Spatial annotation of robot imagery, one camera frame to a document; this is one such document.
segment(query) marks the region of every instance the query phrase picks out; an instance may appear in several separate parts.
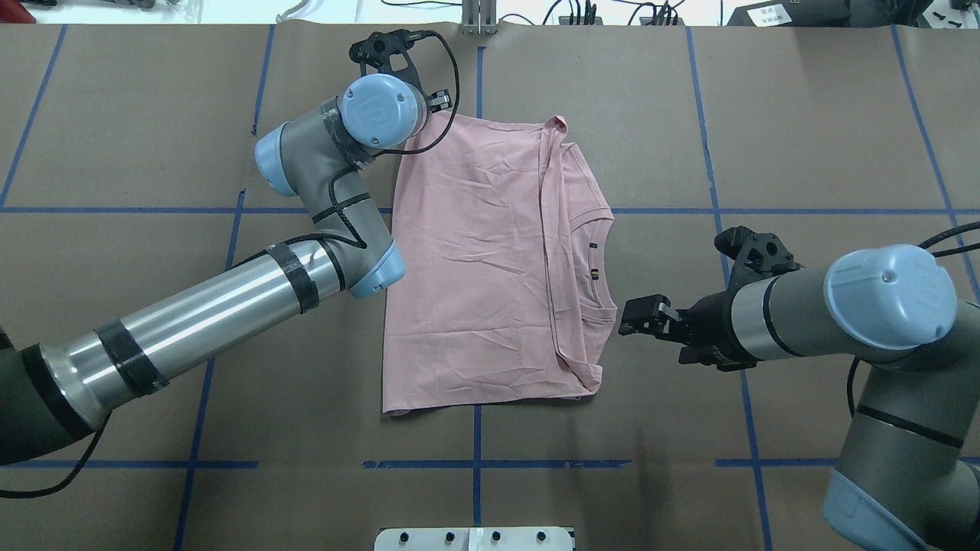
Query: grid line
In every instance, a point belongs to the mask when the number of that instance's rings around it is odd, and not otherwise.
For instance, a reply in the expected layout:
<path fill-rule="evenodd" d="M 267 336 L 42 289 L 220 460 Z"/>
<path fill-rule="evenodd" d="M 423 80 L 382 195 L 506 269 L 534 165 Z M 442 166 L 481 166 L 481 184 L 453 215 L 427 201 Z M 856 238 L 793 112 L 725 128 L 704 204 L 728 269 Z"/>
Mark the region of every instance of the grid line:
<path fill-rule="evenodd" d="M 266 57 L 262 61 L 262 74 L 259 76 L 259 93 L 255 96 L 255 118 L 252 120 L 252 135 L 259 131 L 259 115 L 262 114 L 262 99 L 266 95 L 266 76 L 269 75 L 269 59 L 272 56 L 272 41 L 275 38 L 275 25 L 269 25 L 266 38 Z"/>
<path fill-rule="evenodd" d="M 24 152 L 24 147 L 27 145 L 27 137 L 30 136 L 30 129 L 34 126 L 34 117 L 37 116 L 37 111 L 41 107 L 44 90 L 47 89 L 48 81 L 54 72 L 55 62 L 58 61 L 58 54 L 61 52 L 61 47 L 65 42 L 65 34 L 67 32 L 68 26 L 62 25 L 61 31 L 58 32 L 58 41 L 55 42 L 54 50 L 51 52 L 51 59 L 48 60 L 48 68 L 44 71 L 44 78 L 41 79 L 41 85 L 37 88 L 37 95 L 34 96 L 34 104 L 30 107 L 30 114 L 27 115 L 24 132 L 21 133 L 21 141 L 17 144 L 14 159 L 10 163 L 10 170 L 7 171 L 7 179 L 4 180 L 3 190 L 0 190 L 0 207 L 3 207 L 4 203 L 7 202 L 7 194 L 10 193 L 10 186 L 14 183 L 14 175 L 17 173 L 17 166 L 21 163 L 21 155 Z"/>
<path fill-rule="evenodd" d="M 906 85 L 908 103 L 912 109 L 912 114 L 915 116 L 915 123 L 918 125 L 919 134 L 922 136 L 922 143 L 925 146 L 926 155 L 929 157 L 929 165 L 932 167 L 932 173 L 936 178 L 936 185 L 939 186 L 939 193 L 943 197 L 943 204 L 946 205 L 946 212 L 950 217 L 950 224 L 953 225 L 953 227 L 957 227 L 959 222 L 956 220 L 956 212 L 953 210 L 953 201 L 950 199 L 950 191 L 947 189 L 946 181 L 943 179 L 943 172 L 940 170 L 939 161 L 936 159 L 936 151 L 932 147 L 932 140 L 929 139 L 929 131 L 925 127 L 925 121 L 922 120 L 922 113 L 918 108 L 918 101 L 915 99 L 915 90 L 912 88 L 911 79 L 908 77 L 906 54 L 902 50 L 902 41 L 899 38 L 899 28 L 897 25 L 892 25 L 892 41 L 895 42 L 895 54 L 899 59 L 899 69 L 902 71 L 902 81 Z M 964 246 L 962 235 L 957 235 L 955 240 L 958 246 Z M 961 254 L 960 256 L 963 259 L 963 265 L 966 267 L 966 272 L 970 277 L 970 285 L 973 287 L 973 296 L 977 300 L 980 300 L 980 285 L 977 284 L 977 276 L 973 271 L 973 264 L 970 262 L 969 256 L 967 256 L 965 253 Z"/>
<path fill-rule="evenodd" d="M 714 163 L 711 160 L 711 150 L 708 147 L 708 124 L 705 118 L 704 101 L 701 94 L 701 81 L 698 77 L 698 61 L 694 51 L 694 34 L 690 27 L 685 27 L 687 33 L 687 52 L 691 60 L 691 79 L 694 84 L 694 98 L 698 108 L 698 124 L 701 128 L 701 142 L 705 152 L 705 170 L 708 174 L 710 183 L 711 207 L 714 215 L 714 229 L 716 233 L 723 231 L 721 222 L 721 205 L 718 201 L 718 191 L 714 180 Z M 721 259 L 721 274 L 724 277 L 725 287 L 728 286 L 728 257 L 718 253 Z M 756 423 L 752 412 L 752 395 L 749 391 L 749 377 L 745 370 L 739 372 L 742 379 L 742 406 L 745 415 L 746 432 L 749 438 L 749 451 L 752 455 L 751 467 L 753 478 L 756 482 L 756 500 L 759 505 L 759 521 L 761 522 L 762 541 L 765 551 L 772 551 L 772 533 L 769 528 L 769 514 L 765 504 L 765 486 L 762 481 L 762 467 L 759 457 L 759 444 L 756 440 Z"/>
<path fill-rule="evenodd" d="M 231 270 L 235 258 L 235 247 L 238 244 L 238 229 L 241 227 L 242 211 L 245 205 L 245 190 L 238 193 L 238 203 L 235 207 L 235 219 L 231 224 L 231 237 L 228 239 L 228 251 L 224 258 L 224 271 Z M 190 461 L 187 463 L 187 477 L 184 480 L 183 498 L 180 501 L 180 514 L 177 518 L 176 535 L 173 538 L 173 551 L 179 551 L 183 546 L 183 536 L 187 528 L 187 517 L 190 514 L 190 500 L 194 491 L 194 475 L 197 472 L 198 457 L 201 451 L 201 438 L 204 435 L 204 419 L 208 412 L 208 398 L 211 394 L 211 382 L 215 373 L 215 359 L 208 361 L 204 371 L 204 384 L 201 386 L 201 401 L 198 404 L 197 421 L 194 424 L 194 439 L 191 442 Z"/>

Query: electrical cable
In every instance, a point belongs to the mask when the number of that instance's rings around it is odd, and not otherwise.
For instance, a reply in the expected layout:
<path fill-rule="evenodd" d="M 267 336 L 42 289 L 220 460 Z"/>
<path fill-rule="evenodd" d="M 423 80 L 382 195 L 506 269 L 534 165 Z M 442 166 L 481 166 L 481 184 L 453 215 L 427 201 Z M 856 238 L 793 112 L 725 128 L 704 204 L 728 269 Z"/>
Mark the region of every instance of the electrical cable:
<path fill-rule="evenodd" d="M 113 415 L 112 412 L 106 416 L 106 420 L 102 423 L 102 428 L 95 431 L 95 435 L 92 436 L 92 441 L 88 443 L 88 447 L 85 448 L 85 453 L 81 454 L 81 459 L 74 464 L 74 468 L 65 479 L 57 484 L 40 489 L 40 490 L 28 490 L 28 491 L 18 491 L 18 490 L 0 490 L 0 499 L 34 499 L 37 497 L 45 497 L 53 493 L 57 493 L 67 488 L 69 484 L 72 483 L 74 478 L 81 473 L 81 470 L 88 463 L 88 459 L 92 457 L 92 453 L 95 451 L 95 447 L 99 445 L 99 440 L 102 439 L 102 434 L 106 431 L 106 425 L 109 424 L 109 418 Z"/>
<path fill-rule="evenodd" d="M 534 22 L 532 20 L 526 18 L 525 16 L 523 16 L 521 14 L 506 14 L 505 16 L 501 16 L 500 21 L 503 21 L 506 18 L 521 18 L 521 19 L 527 21 L 528 23 L 534 25 Z"/>
<path fill-rule="evenodd" d="M 973 231 L 980 229 L 980 222 L 971 222 L 964 225 L 958 225 L 953 229 L 947 229 L 929 237 L 925 241 L 919 243 L 919 247 L 922 249 L 928 249 L 929 247 L 945 241 L 950 237 L 955 237 L 961 233 L 967 233 L 968 231 Z M 954 254 L 965 253 L 967 251 L 975 251 L 980 249 L 980 243 L 974 243 L 972 245 L 966 245 L 963 247 L 957 247 L 955 249 L 946 249 L 943 251 L 936 251 L 932 253 L 935 258 L 940 258 L 944 256 L 951 256 Z M 847 384 L 847 394 L 848 394 L 848 410 L 851 412 L 851 417 L 855 415 L 855 374 L 858 372 L 858 364 L 860 359 L 855 356 L 854 360 L 851 362 L 851 368 L 848 370 L 848 384 Z"/>
<path fill-rule="evenodd" d="M 443 128 L 442 133 L 439 134 L 439 137 L 435 138 L 432 143 L 422 147 L 421 149 L 382 149 L 373 156 L 374 159 L 377 159 L 382 155 L 417 155 L 419 153 L 425 153 L 438 145 L 439 142 L 442 141 L 442 138 L 446 137 L 446 134 L 449 133 L 449 128 L 453 125 L 453 121 L 456 119 L 456 112 L 460 110 L 460 65 L 456 63 L 456 56 L 453 55 L 452 48 L 449 47 L 449 43 L 442 37 L 442 34 L 439 34 L 435 30 L 426 30 L 423 33 L 425 34 L 425 37 L 435 36 L 440 42 L 442 42 L 442 47 L 446 48 L 446 53 L 449 55 L 449 61 L 453 64 L 453 80 L 456 84 L 456 98 L 453 101 L 453 113 L 450 114 L 449 121 L 446 123 L 446 127 Z"/>
<path fill-rule="evenodd" d="M 300 3 L 299 4 L 293 6 L 292 8 L 289 8 L 285 12 L 282 12 L 281 14 L 275 16 L 275 22 L 276 23 L 282 23 L 282 22 L 286 21 L 287 19 L 289 19 L 290 16 L 292 16 L 296 12 L 298 12 L 298 11 L 302 10 L 303 8 L 305 8 L 306 5 L 309 4 L 309 3 L 310 3 L 310 0 L 300 0 Z"/>
<path fill-rule="evenodd" d="M 650 6 L 654 9 L 654 15 L 657 14 L 657 4 L 654 4 L 653 2 L 641 2 L 640 4 L 636 4 L 636 9 L 633 10 L 633 15 L 629 16 L 629 21 L 626 22 L 627 26 L 633 25 L 633 19 L 636 18 L 636 14 L 640 13 L 640 10 L 642 10 L 645 6 Z"/>
<path fill-rule="evenodd" d="M 552 7 L 551 8 L 548 8 L 548 13 L 545 14 L 545 19 L 544 19 L 544 21 L 541 22 L 541 25 L 547 25 L 548 24 L 548 18 L 551 17 L 551 13 L 554 12 L 555 11 L 555 8 L 557 8 L 558 5 L 561 4 L 561 3 L 562 3 L 562 0 L 555 0 L 555 3 L 552 4 Z"/>
<path fill-rule="evenodd" d="M 396 6 L 396 7 L 420 6 L 422 4 L 437 4 L 439 6 L 462 6 L 463 5 L 460 2 L 442 2 L 440 0 L 421 0 L 419 2 L 406 2 L 404 4 L 390 2 L 389 0 L 381 0 L 381 3 L 384 4 L 385 6 Z"/>

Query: black cable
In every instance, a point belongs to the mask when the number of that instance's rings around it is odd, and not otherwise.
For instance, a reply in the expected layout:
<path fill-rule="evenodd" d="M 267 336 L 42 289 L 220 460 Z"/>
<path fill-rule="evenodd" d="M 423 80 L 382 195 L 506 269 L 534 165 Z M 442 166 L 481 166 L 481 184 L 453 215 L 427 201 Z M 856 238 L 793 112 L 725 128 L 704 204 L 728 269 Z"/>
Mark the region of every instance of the black cable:
<path fill-rule="evenodd" d="M 855 374 L 858 372 L 858 364 L 860 359 L 855 356 L 848 371 L 848 411 L 851 412 L 851 417 L 855 415 Z"/>
<path fill-rule="evenodd" d="M 968 253 L 970 251 L 975 251 L 980 249 L 980 243 L 973 243 L 972 245 L 966 245 L 965 247 L 957 247 L 956 249 L 946 249 L 945 251 L 936 251 L 932 253 L 932 256 L 936 258 L 944 256 L 957 255 L 959 253 Z"/>
<path fill-rule="evenodd" d="M 664 2 L 659 10 L 654 10 L 654 16 L 650 19 L 647 25 L 663 25 L 664 20 L 667 17 L 668 10 L 670 10 L 670 4 Z"/>
<path fill-rule="evenodd" d="M 421 0 L 420 2 L 405 2 L 404 4 L 399 4 L 395 2 L 389 2 L 388 0 L 381 0 L 381 3 L 385 6 L 419 6 L 422 4 L 437 4 L 439 6 L 462 6 L 459 2 L 441 2 L 439 0 Z"/>
<path fill-rule="evenodd" d="M 968 231 L 973 231 L 975 229 L 980 229 L 980 222 L 971 222 L 964 225 L 958 225 L 953 229 L 947 229 L 946 231 L 942 231 L 940 233 L 933 235 L 932 237 L 929 237 L 925 241 L 919 243 L 918 246 L 922 249 L 928 249 L 929 247 L 935 245 L 936 243 L 945 241 L 950 237 L 955 237 L 957 235 L 960 235 L 961 233 L 967 233 Z M 951 256 L 959 253 L 965 253 L 968 251 L 975 251 L 977 249 L 980 249 L 980 243 L 974 243 L 972 245 L 957 247 L 955 249 L 936 251 L 932 253 L 932 256 L 935 258 L 940 258 L 940 257 Z M 860 359 L 857 356 L 855 356 L 854 360 L 851 362 L 851 369 L 848 371 L 848 386 L 847 386 L 848 410 L 850 410 L 851 412 L 851 417 L 855 415 L 854 385 L 855 385 L 855 373 L 858 372 L 858 363 L 860 363 Z"/>
<path fill-rule="evenodd" d="M 652 7 L 654 9 L 654 15 L 657 14 L 657 4 L 654 4 L 653 2 L 642 2 L 636 5 L 636 9 L 633 10 L 633 15 L 629 16 L 629 21 L 626 22 L 627 26 L 633 25 L 633 19 L 636 18 L 636 14 L 640 13 L 640 10 L 642 10 L 645 6 Z"/>
<path fill-rule="evenodd" d="M 88 463 L 88 459 L 92 457 L 92 452 L 95 451 L 95 446 L 99 445 L 99 440 L 102 439 L 102 434 L 106 431 L 106 425 L 109 424 L 109 418 L 112 416 L 112 412 L 106 416 L 105 422 L 102 423 L 102 428 L 95 431 L 95 435 L 92 436 L 92 441 L 88 443 L 88 447 L 85 448 L 85 453 L 81 454 L 81 459 L 74 464 L 74 468 L 64 480 L 58 482 L 57 484 L 40 490 L 28 490 L 28 491 L 16 491 L 16 490 L 0 490 L 0 499 L 34 499 L 36 497 L 44 497 L 57 493 L 67 488 L 69 484 L 72 483 L 74 478 L 81 473 L 81 470 Z"/>
<path fill-rule="evenodd" d="M 505 16 L 502 16 L 502 17 L 500 18 L 500 21 L 503 21 L 503 20 L 505 20 L 506 18 L 521 18 L 521 19 L 523 19 L 523 20 L 525 20 L 525 21 L 527 21 L 528 23 L 530 23 L 530 24 L 532 24 L 532 25 L 534 25 L 534 22 L 533 22 L 532 20 L 530 20 L 530 19 L 528 19 L 528 18 L 526 18 L 525 16 L 523 16 L 523 15 L 521 15 L 521 14 L 506 14 Z"/>
<path fill-rule="evenodd" d="M 438 145 L 440 141 L 442 141 L 442 138 L 446 137 L 446 134 L 449 133 L 449 128 L 453 125 L 453 121 L 456 119 L 456 112 L 460 110 L 460 66 L 456 63 L 456 56 L 453 55 L 452 48 L 449 47 L 449 43 L 442 37 L 442 34 L 439 34 L 434 30 L 427 30 L 424 31 L 424 33 L 425 36 L 435 36 L 440 42 L 442 42 L 442 47 L 446 48 L 446 53 L 449 54 L 449 61 L 453 63 L 453 80 L 456 83 L 456 99 L 453 101 L 453 113 L 449 116 L 449 121 L 446 123 L 446 127 L 442 129 L 442 133 L 439 134 L 439 137 L 435 138 L 435 141 L 432 143 L 421 149 L 382 149 L 374 155 L 375 159 L 382 155 L 418 155 L 419 153 L 425 153 L 429 149 L 432 149 Z"/>
<path fill-rule="evenodd" d="M 960 235 L 961 233 L 967 233 L 968 231 L 973 231 L 974 229 L 980 229 L 980 222 L 971 222 L 969 224 L 958 225 L 953 229 L 947 229 L 941 233 L 937 233 L 932 237 L 929 237 L 925 241 L 919 243 L 919 247 L 923 249 L 928 249 L 929 247 L 939 243 L 940 241 L 945 241 L 950 237 Z"/>
<path fill-rule="evenodd" d="M 554 12 L 555 11 L 555 8 L 557 8 L 558 5 L 561 4 L 561 3 L 562 3 L 562 0 L 555 0 L 555 3 L 552 4 L 552 7 L 551 8 L 548 8 L 548 13 L 545 14 L 545 19 L 544 19 L 544 21 L 541 22 L 541 25 L 547 25 L 548 24 L 548 18 L 551 17 L 551 13 Z"/>

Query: blue tape line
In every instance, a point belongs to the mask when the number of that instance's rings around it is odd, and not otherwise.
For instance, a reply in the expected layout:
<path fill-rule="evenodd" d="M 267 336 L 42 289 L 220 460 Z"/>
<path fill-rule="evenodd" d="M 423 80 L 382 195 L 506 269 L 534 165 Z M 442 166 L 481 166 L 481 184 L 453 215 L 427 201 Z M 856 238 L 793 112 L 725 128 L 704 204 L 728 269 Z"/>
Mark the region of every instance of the blue tape line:
<path fill-rule="evenodd" d="M 759 458 L 759 443 L 756 441 L 756 421 L 752 413 L 752 395 L 749 393 L 749 378 L 745 371 L 742 376 L 742 406 L 745 409 L 745 425 L 749 433 L 749 452 L 752 454 L 752 473 L 756 480 L 756 498 L 759 500 L 759 517 L 762 521 L 762 540 L 766 551 L 772 551 L 772 533 L 769 530 L 769 512 L 765 505 L 765 487 L 762 483 L 762 464 Z"/>
<path fill-rule="evenodd" d="M 701 95 L 701 82 L 698 78 L 698 60 L 694 51 L 694 34 L 691 28 L 685 27 L 687 32 L 687 53 L 691 60 L 691 79 L 694 82 L 694 97 L 698 107 L 698 124 L 701 126 L 701 141 L 705 151 L 705 169 L 708 172 L 710 182 L 711 206 L 714 210 L 714 229 L 721 233 L 723 226 L 721 223 L 721 205 L 718 201 L 718 190 L 714 180 L 714 163 L 711 160 L 711 151 L 708 147 L 708 124 L 705 121 L 705 106 Z M 721 259 L 721 273 L 728 286 L 729 270 L 728 257 L 719 254 Z M 745 424 L 749 436 L 749 448 L 752 452 L 753 474 L 756 480 L 756 497 L 759 501 L 759 519 L 762 527 L 762 540 L 765 551 L 772 551 L 772 534 L 769 529 L 769 513 L 765 505 L 765 488 L 762 483 L 762 468 L 759 464 L 759 447 L 756 442 L 756 424 L 752 414 L 752 397 L 749 394 L 749 379 L 745 371 L 740 372 L 742 376 L 742 404 L 745 408 Z"/>
<path fill-rule="evenodd" d="M 482 461 L 484 469 L 622 469 L 631 462 L 628 459 L 534 461 L 491 460 Z"/>
<path fill-rule="evenodd" d="M 7 465 L 4 469 L 73 469 L 77 461 L 38 459 Z M 172 470 L 187 469 L 189 461 L 143 461 L 143 460 L 98 460 L 85 463 L 86 469 L 148 469 Z M 197 463 L 197 469 L 213 470 L 254 470 L 259 467 L 258 461 L 202 461 Z"/>
<path fill-rule="evenodd" d="M 476 117 L 483 118 L 483 51 L 486 46 L 476 48 Z"/>
<path fill-rule="evenodd" d="M 701 96 L 701 80 L 698 77 L 698 58 L 694 53 L 694 34 L 689 26 L 684 27 L 687 33 L 687 56 L 691 61 L 691 80 L 694 83 L 694 101 L 698 108 L 698 126 L 701 128 L 701 146 L 705 153 L 705 172 L 708 174 L 711 194 L 711 213 L 714 215 L 714 232 L 721 233 L 721 205 L 718 202 L 718 189 L 714 184 L 714 161 L 708 147 L 708 123 L 705 121 L 705 103 Z M 724 272 L 725 286 L 728 285 L 728 257 L 719 253 L 721 269 Z"/>
<path fill-rule="evenodd" d="M 722 469 L 732 468 L 753 468 L 758 463 L 760 467 L 834 467 L 837 460 L 832 458 L 804 458 L 804 459 L 719 459 L 714 462 L 716 467 Z"/>
<path fill-rule="evenodd" d="M 936 184 L 939 185 L 939 193 L 943 197 L 943 204 L 946 205 L 946 211 L 950 217 L 950 224 L 956 227 L 959 225 L 959 222 L 956 220 L 956 213 L 953 210 L 953 201 L 950 200 L 950 192 L 946 187 L 946 181 L 943 179 L 943 172 L 939 169 L 939 161 L 936 160 L 936 152 L 932 147 L 932 140 L 929 139 L 929 131 L 926 130 L 925 121 L 922 120 L 922 113 L 919 111 L 918 101 L 915 99 L 915 91 L 912 89 L 912 82 L 908 77 L 906 55 L 902 50 L 902 41 L 899 39 L 899 28 L 896 25 L 892 25 L 892 40 L 895 42 L 895 53 L 899 58 L 902 81 L 906 84 L 908 103 L 911 105 L 912 114 L 915 115 L 915 122 L 918 124 L 919 133 L 922 135 L 925 152 L 929 156 L 929 164 L 932 166 L 932 173 L 936 177 Z M 958 246 L 962 247 L 964 245 L 962 235 L 957 235 L 955 240 Z M 973 295 L 977 300 L 980 300 L 980 284 L 977 284 L 977 276 L 973 271 L 973 264 L 965 253 L 959 256 L 962 257 L 963 265 L 966 267 L 966 273 L 969 275 L 970 286 L 973 287 Z"/>
<path fill-rule="evenodd" d="M 483 118 L 483 53 L 486 46 L 476 48 L 476 117 Z M 473 525 L 483 526 L 483 407 L 473 406 Z"/>
<path fill-rule="evenodd" d="M 390 215 L 391 208 L 377 210 Z M 58 215 L 307 215 L 300 207 L 0 207 L 2 214 L 58 214 Z"/>
<path fill-rule="evenodd" d="M 234 262 L 235 247 L 238 244 L 238 229 L 241 226 L 242 211 L 245 206 L 245 190 L 238 193 L 238 203 L 235 206 L 235 220 L 231 224 L 231 237 L 228 239 L 228 252 L 224 258 L 224 270 L 231 269 Z M 204 419 L 208 411 L 208 397 L 211 394 L 211 381 L 215 374 L 214 358 L 208 362 L 204 371 L 204 384 L 201 387 L 201 401 L 197 409 L 197 421 L 194 424 L 194 440 L 190 448 L 190 462 L 187 467 L 187 478 L 184 480 L 183 499 L 180 501 L 180 515 L 177 518 L 177 531 L 173 539 L 173 551 L 179 551 L 183 546 L 183 535 L 187 528 L 187 515 L 190 513 L 190 499 L 194 491 L 194 475 L 197 470 L 197 458 L 201 451 L 201 437 L 204 434 Z"/>
<path fill-rule="evenodd" d="M 762 215 L 762 216 L 946 216 L 947 209 L 762 209 L 698 207 L 613 207 L 616 215 Z M 956 214 L 980 215 L 980 209 L 954 209 Z"/>
<path fill-rule="evenodd" d="M 628 459 L 597 460 L 484 460 L 480 469 L 622 469 L 631 463 Z M 472 469 L 470 460 L 420 460 L 420 461 L 365 461 L 361 466 L 371 471 L 385 469 Z"/>
<path fill-rule="evenodd" d="M 384 469 L 472 469 L 473 461 L 365 461 L 361 466 L 370 470 Z"/>
<path fill-rule="evenodd" d="M 62 43 L 65 42 L 65 33 L 68 32 L 68 26 L 62 25 L 61 32 L 58 33 L 58 41 L 55 42 L 55 49 L 51 52 L 51 59 L 48 60 L 48 69 L 44 72 L 44 78 L 41 79 L 41 85 L 37 89 L 37 95 L 34 96 L 34 105 L 30 107 L 30 114 L 27 115 L 27 123 L 24 125 L 24 132 L 21 133 L 21 141 L 17 144 L 17 151 L 14 152 L 14 160 L 11 161 L 10 170 L 7 171 L 7 179 L 3 184 L 3 191 L 0 191 L 0 207 L 7 201 L 7 194 L 10 193 L 10 186 L 14 183 L 14 175 L 17 173 L 17 165 L 21 163 L 21 155 L 24 152 L 24 146 L 27 145 L 27 137 L 30 135 L 30 128 L 34 125 L 34 117 L 37 116 L 37 110 L 41 106 L 41 98 L 44 97 L 44 90 L 48 87 L 48 80 L 51 79 L 51 73 L 55 69 L 55 61 L 58 60 L 58 53 L 61 52 Z"/>
<path fill-rule="evenodd" d="M 259 114 L 262 113 L 262 97 L 266 93 L 266 76 L 269 74 L 269 58 L 272 55 L 272 38 L 275 36 L 275 25 L 269 25 L 269 37 L 266 38 L 266 57 L 262 61 L 262 75 L 259 77 L 259 93 L 255 96 L 255 119 L 252 120 L 252 135 L 259 131 Z"/>
<path fill-rule="evenodd" d="M 943 204 L 950 211 L 953 209 L 953 203 L 950 201 L 950 194 L 946 189 L 946 183 L 943 181 L 943 175 L 939 170 L 936 153 L 933 151 L 932 142 L 929 140 L 929 132 L 925 129 L 925 122 L 922 120 L 922 114 L 919 112 L 918 101 L 915 100 L 915 92 L 912 91 L 912 83 L 908 78 L 906 67 L 906 55 L 903 53 L 902 43 L 899 41 L 899 28 L 895 25 L 892 25 L 892 40 L 895 42 L 895 53 L 899 56 L 899 69 L 902 71 L 902 80 L 906 84 L 908 102 L 911 104 L 912 113 L 915 115 L 915 122 L 918 124 L 919 133 L 922 134 L 922 141 L 925 142 L 925 151 L 929 156 L 929 164 L 932 165 L 932 173 L 936 177 L 936 183 L 939 184 L 939 192 L 943 196 Z"/>
<path fill-rule="evenodd" d="M 482 471 L 483 406 L 473 406 L 473 525 L 483 526 Z"/>

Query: metal bracket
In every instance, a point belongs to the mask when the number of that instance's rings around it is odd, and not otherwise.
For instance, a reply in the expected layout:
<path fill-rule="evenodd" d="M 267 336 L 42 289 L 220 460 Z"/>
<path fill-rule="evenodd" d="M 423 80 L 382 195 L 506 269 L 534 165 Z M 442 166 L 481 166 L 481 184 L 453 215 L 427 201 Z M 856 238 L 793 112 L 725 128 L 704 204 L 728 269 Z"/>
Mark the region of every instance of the metal bracket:
<path fill-rule="evenodd" d="M 463 34 L 497 34 L 497 0 L 462 0 Z"/>
<path fill-rule="evenodd" d="M 575 551 L 575 530 L 557 526 L 388 528 L 374 551 Z"/>

